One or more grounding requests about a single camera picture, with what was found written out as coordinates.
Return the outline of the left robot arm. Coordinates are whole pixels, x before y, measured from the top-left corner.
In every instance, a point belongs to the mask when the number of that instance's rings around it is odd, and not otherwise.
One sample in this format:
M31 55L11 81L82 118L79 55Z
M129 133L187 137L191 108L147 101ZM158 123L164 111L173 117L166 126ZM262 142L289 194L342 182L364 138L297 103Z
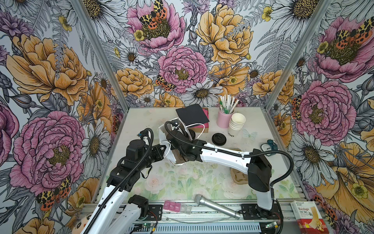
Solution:
M153 146L154 134L150 128L138 136L129 143L126 155L111 171L103 195L82 233L123 234L134 222L147 215L148 199L128 195L143 176L143 170L150 170L153 163L163 160L166 147Z

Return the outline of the white paper straws bundle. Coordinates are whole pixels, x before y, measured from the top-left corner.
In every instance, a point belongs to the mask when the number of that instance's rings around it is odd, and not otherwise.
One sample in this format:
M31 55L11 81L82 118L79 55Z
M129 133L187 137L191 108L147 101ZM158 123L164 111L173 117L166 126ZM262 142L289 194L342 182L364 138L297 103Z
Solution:
M235 96L232 96L232 95L220 96L220 101L219 101L220 110L224 114L233 114L234 109L238 103L239 103L239 100Z

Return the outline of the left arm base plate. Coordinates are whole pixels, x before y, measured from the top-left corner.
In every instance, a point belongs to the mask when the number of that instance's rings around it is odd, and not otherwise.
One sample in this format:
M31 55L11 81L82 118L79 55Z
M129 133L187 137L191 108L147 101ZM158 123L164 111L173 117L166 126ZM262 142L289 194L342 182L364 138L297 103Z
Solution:
M150 204L144 220L146 221L160 221L163 214L163 205Z

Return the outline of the pastel patterned gift bag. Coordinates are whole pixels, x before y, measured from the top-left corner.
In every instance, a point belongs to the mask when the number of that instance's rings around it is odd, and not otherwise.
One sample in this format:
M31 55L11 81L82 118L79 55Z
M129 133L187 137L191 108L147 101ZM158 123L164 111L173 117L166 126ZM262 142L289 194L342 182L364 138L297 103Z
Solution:
M159 143L166 146L164 158L175 165L196 161L198 157L192 152L194 148L178 141L173 135L193 143L207 130L206 126L203 123L186 125L180 118L174 118L170 122L172 124L169 124L168 127L165 127L164 124L158 127ZM173 132L173 135L169 134L167 129Z

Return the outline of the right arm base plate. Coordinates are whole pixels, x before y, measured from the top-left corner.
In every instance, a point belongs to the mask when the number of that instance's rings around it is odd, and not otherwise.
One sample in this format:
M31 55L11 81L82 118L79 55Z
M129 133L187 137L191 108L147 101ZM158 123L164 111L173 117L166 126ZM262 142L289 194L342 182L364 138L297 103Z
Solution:
M240 211L244 220L273 220L281 217L281 209L275 203L270 211L260 208L257 204L241 204Z

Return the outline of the silver microphone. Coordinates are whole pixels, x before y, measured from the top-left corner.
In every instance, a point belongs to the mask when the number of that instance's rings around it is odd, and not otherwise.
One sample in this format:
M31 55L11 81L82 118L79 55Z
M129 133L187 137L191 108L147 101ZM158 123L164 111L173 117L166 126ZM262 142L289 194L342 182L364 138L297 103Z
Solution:
M229 217L232 217L232 218L235 218L235 219L240 219L241 218L241 214L233 209L230 209L226 206L223 206L217 202L214 202L212 200L209 200L207 198L205 198L204 196L200 195L200 194L197 194L194 198L194 202L197 204L197 205L203 205L203 206L206 206L210 209L213 209L215 211L218 211L220 213L223 213Z

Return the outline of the pink napkins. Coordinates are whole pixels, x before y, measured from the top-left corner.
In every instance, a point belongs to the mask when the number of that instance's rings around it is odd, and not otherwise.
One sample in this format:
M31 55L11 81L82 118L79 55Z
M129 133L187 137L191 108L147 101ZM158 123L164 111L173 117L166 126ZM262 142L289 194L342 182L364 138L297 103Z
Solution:
M205 128L209 128L208 108L202 108L201 110L195 109L192 111L192 114L193 114L194 123L196 123L194 128L202 128L203 126L199 125L200 123L203 124Z

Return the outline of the teal alarm clock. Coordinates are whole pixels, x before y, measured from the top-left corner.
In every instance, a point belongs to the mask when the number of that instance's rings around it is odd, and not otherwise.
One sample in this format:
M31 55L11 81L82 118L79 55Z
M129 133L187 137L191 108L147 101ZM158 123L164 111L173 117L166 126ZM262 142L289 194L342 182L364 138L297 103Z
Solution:
M267 151L277 151L279 148L274 140L268 139L266 143L263 143L261 145L261 149L262 151L267 152Z

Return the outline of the pink plastic tray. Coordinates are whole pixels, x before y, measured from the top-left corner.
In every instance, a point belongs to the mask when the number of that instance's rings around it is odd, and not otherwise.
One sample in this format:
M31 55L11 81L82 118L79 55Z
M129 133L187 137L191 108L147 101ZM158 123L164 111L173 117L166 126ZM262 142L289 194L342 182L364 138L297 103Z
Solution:
M190 215L192 213L192 206L187 205L185 203L179 203L170 200L166 200L164 202L163 209L166 211L182 213L187 215Z

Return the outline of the stack of black lids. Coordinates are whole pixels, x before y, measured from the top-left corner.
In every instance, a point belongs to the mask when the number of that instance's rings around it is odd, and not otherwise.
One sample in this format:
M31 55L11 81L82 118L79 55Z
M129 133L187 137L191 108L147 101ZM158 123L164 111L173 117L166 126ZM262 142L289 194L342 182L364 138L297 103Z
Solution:
M224 146L227 143L227 138L222 133L215 133L212 135L212 143L216 146Z

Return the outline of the stack of white paper cups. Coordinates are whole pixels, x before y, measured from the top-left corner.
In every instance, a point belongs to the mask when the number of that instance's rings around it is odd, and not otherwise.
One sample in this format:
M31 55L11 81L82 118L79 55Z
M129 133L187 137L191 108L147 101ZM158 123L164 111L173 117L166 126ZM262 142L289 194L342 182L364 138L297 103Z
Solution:
M228 135L235 137L241 131L246 122L246 117L243 114L235 113L231 116L228 128Z

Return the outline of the bandage box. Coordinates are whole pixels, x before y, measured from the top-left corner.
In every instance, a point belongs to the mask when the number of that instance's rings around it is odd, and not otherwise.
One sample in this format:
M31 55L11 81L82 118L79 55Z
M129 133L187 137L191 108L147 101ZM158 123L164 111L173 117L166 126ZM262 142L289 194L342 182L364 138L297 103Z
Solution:
M315 202L293 201L291 208L302 234L329 234Z

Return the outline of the brown pulp cup carrier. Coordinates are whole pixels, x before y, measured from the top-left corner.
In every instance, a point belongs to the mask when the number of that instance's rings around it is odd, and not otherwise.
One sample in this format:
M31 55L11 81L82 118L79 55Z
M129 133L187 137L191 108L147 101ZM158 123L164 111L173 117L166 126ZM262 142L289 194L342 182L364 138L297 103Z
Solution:
M231 168L230 174L233 181L238 185L248 184L248 176L236 169Z

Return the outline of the black napkin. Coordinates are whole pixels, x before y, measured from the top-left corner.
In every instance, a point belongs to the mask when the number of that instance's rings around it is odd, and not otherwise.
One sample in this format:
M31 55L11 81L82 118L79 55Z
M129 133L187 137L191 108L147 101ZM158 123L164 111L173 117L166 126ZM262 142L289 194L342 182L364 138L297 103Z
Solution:
M208 109L198 104L190 105L184 108L176 109L178 118L187 126L191 124L209 123Z

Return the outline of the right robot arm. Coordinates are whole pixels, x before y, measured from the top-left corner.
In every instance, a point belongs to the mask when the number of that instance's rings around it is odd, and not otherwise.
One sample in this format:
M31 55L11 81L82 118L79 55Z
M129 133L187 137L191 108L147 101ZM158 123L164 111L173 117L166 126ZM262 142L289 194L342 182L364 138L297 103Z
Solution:
M216 163L235 169L247 176L248 186L257 193L257 204L253 214L260 219L269 219L276 204L274 185L286 179L294 169L292 157L284 151L241 152L225 149L204 140L192 139L186 127L176 121L168 121L158 128L160 144L165 145L164 157L175 165L189 161ZM272 165L266 155L279 154L289 160L289 168L280 177L272 180Z

